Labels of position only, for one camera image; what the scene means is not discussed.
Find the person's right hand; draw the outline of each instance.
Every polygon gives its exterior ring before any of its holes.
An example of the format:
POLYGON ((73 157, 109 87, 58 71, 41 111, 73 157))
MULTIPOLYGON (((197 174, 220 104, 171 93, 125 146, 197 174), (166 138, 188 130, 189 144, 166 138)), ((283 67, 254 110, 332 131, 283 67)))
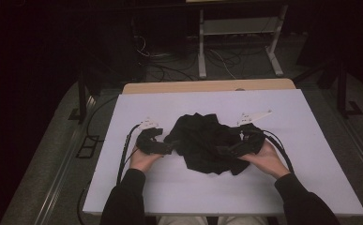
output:
POLYGON ((262 172, 270 174, 276 179, 290 173, 280 161, 274 146, 268 141, 264 142, 263 147, 257 155, 246 154, 240 157, 240 159, 251 162, 262 172))

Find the dark background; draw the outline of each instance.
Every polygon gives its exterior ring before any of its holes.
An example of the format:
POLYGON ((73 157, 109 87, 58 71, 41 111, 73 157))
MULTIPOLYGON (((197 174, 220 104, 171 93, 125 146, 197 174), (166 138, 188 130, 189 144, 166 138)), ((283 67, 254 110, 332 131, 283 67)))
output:
MULTIPOLYGON (((109 2, 112 7, 123 4, 109 2)), ((134 15, 68 12, 91 7, 87 1, 0 1, 0 220, 59 101, 81 71, 93 94, 104 83, 122 86, 142 78, 130 22, 134 15)), ((213 11, 211 16, 221 13, 213 11)), ((180 34, 197 34, 196 11, 134 18, 137 33, 157 45, 182 42, 180 34)), ((363 82, 363 1, 292 1, 283 35, 307 31, 299 64, 313 67, 337 55, 363 82)))

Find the white table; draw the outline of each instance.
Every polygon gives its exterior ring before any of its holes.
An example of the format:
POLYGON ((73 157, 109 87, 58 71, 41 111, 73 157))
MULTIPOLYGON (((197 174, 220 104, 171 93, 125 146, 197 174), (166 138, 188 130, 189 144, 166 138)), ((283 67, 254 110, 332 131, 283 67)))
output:
MULTIPOLYGON (((320 196, 337 216, 363 215, 363 208, 335 159, 300 90, 254 90, 121 95, 113 111, 106 141, 83 211, 99 215, 115 185, 125 139, 149 116, 164 134, 184 114, 216 113, 219 122, 235 127, 242 113, 273 113, 255 125, 283 142, 301 183, 320 196)), ((139 131, 131 138, 129 153, 139 131)), ((238 176, 204 174, 187 169, 176 152, 160 159, 146 176, 147 215, 279 215, 282 200, 275 180, 249 166, 238 176)))

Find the black sleeve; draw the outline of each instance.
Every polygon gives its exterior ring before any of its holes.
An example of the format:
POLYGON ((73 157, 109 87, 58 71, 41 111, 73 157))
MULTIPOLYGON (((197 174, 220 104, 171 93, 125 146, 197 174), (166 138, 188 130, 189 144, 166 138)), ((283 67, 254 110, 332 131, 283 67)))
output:
POLYGON ((144 224, 144 183, 143 172, 128 169, 120 185, 112 189, 99 224, 144 224))
POLYGON ((340 225, 326 203, 308 192, 294 174, 282 176, 275 187, 283 199, 288 225, 340 225))

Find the hand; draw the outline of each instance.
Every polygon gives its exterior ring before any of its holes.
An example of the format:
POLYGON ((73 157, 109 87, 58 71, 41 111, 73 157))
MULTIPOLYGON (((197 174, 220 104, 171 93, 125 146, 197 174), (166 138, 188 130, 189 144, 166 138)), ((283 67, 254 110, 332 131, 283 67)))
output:
POLYGON ((290 173, 280 161, 274 146, 268 141, 264 142, 263 147, 257 155, 246 154, 245 156, 240 157, 240 159, 251 162, 262 172, 270 174, 276 179, 290 173))
POLYGON ((152 164, 154 164, 156 160, 163 157, 163 155, 159 154, 147 155, 144 152, 142 152, 140 149, 138 149, 136 146, 134 146, 132 152, 133 155, 131 156, 129 167, 131 169, 140 170, 144 173, 149 171, 152 164))

